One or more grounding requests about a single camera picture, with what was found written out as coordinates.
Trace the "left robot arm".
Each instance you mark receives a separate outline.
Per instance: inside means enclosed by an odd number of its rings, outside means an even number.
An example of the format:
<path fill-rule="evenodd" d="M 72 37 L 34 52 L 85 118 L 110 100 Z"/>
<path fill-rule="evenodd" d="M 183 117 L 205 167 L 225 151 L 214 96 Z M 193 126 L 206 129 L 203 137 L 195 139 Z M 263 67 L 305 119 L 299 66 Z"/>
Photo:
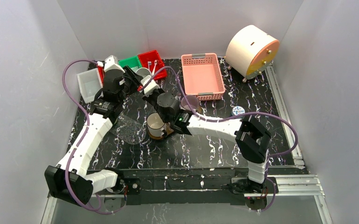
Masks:
<path fill-rule="evenodd" d="M 121 69 L 104 68 L 104 84 L 85 114 L 85 124 L 66 155 L 55 165 L 48 166 L 44 176 L 51 196 L 94 211 L 88 205 L 91 196 L 114 188 L 122 178 L 113 169 L 88 174 L 92 156 L 104 136 L 122 112 L 124 100 L 137 92 L 141 76 L 129 66 Z"/>

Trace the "grey mug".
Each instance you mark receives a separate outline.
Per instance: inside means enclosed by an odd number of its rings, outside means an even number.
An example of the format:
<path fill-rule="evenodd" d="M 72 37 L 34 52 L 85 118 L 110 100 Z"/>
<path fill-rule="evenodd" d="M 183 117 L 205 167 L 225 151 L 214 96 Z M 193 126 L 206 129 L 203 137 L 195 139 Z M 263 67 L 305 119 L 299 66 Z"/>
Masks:
<path fill-rule="evenodd" d="M 136 74 L 138 76 L 140 76 L 141 79 L 144 79 L 146 77 L 149 77 L 149 78 L 152 77 L 151 71 L 148 68 L 144 68 L 144 67 L 137 69 Z"/>

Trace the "white ribbed mug black rim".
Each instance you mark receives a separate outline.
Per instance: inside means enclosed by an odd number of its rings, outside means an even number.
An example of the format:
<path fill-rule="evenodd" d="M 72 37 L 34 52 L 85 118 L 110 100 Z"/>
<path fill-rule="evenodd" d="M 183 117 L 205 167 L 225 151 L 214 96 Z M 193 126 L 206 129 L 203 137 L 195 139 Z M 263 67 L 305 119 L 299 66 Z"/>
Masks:
<path fill-rule="evenodd" d="M 157 112 L 151 113 L 146 120 L 147 128 L 148 126 L 153 128 L 161 128 L 165 123 L 159 116 Z"/>

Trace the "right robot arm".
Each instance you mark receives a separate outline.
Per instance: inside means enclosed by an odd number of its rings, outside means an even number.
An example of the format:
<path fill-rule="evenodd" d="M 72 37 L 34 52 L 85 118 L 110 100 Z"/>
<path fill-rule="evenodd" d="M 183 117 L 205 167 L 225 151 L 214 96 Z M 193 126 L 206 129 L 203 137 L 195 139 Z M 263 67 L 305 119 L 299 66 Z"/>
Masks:
<path fill-rule="evenodd" d="M 153 125 L 151 135 L 163 137 L 173 131 L 184 135 L 209 135 L 236 143 L 244 159 L 248 161 L 249 172 L 238 191 L 261 192 L 266 180 L 268 145 L 271 133 L 253 116 L 230 117 L 228 120 L 201 116 L 191 110 L 184 110 L 172 94 L 161 88 L 140 89 L 142 98 L 153 106 L 163 125 Z"/>

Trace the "purple mug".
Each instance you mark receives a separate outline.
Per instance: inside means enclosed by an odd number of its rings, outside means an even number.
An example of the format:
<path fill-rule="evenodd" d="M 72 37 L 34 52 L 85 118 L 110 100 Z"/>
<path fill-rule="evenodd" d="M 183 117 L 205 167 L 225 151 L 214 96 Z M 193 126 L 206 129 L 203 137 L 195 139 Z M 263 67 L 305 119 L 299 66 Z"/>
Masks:
<path fill-rule="evenodd" d="M 182 109 L 199 111 L 200 102 L 197 97 L 193 95 L 186 95 L 181 99 L 180 106 Z"/>

